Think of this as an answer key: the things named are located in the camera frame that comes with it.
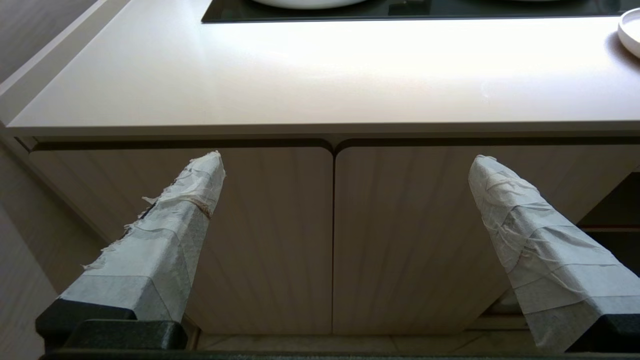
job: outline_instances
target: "wood grain cabinet door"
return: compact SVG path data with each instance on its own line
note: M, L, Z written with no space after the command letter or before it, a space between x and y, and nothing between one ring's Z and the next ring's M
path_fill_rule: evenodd
M335 164L333 331L463 330L509 287L468 186L478 154L574 223L640 163L638 145L348 147Z
M190 159L212 149L35 151L30 160L109 241ZM187 315L205 332L329 334L333 157L321 147L225 148L227 178Z

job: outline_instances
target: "white countertop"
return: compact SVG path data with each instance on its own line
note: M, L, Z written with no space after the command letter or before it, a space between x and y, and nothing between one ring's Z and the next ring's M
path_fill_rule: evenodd
M201 24L131 0L15 135L640 129L616 17Z

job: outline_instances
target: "white plate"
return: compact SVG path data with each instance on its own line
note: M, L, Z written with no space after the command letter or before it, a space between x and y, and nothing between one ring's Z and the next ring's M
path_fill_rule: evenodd
M339 8L364 0L255 0L258 3L285 9L316 10Z
M640 8L622 14L618 23L618 37L627 50L640 58Z

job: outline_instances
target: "floor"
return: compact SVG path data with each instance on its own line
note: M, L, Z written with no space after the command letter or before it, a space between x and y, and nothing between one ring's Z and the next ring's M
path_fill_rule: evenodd
M465 331L452 336L221 336L203 333L197 349L398 355L539 354L529 331Z

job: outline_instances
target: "induction cooktop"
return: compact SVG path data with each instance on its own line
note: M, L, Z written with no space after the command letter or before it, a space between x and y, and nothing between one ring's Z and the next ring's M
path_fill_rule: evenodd
M202 22L615 16L638 7L640 0L365 0L342 8L290 10L253 0L213 0Z

